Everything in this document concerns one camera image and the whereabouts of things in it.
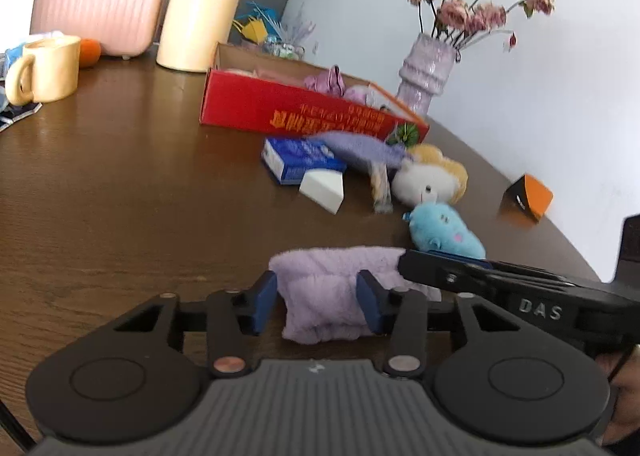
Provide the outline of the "person's right hand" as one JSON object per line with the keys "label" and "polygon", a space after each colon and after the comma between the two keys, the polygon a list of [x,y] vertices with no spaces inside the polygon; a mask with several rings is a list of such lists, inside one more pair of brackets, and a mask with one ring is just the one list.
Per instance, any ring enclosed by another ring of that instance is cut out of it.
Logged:
{"label": "person's right hand", "polygon": [[620,369],[613,378],[613,386],[618,389],[614,413],[602,438],[603,445],[611,445],[639,429],[639,347],[629,355],[602,354],[596,361],[608,376]]}

